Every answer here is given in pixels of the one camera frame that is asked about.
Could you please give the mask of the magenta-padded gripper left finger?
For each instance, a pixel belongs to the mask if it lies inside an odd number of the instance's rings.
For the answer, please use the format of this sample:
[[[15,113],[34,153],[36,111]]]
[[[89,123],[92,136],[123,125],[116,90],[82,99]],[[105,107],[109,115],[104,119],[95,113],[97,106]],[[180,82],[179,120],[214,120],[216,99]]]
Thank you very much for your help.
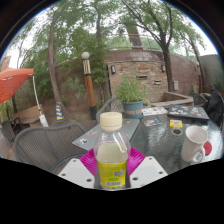
[[[93,189],[97,169],[94,151],[89,150],[80,159],[70,159],[58,176],[78,186]]]

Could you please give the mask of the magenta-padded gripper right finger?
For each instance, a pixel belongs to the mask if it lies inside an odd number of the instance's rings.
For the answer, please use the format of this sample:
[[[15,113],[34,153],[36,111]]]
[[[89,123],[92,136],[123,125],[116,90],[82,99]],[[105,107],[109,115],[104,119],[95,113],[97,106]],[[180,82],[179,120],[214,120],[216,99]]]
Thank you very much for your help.
[[[145,157],[135,148],[130,151],[127,173],[131,188],[140,188],[167,176],[153,156]]]

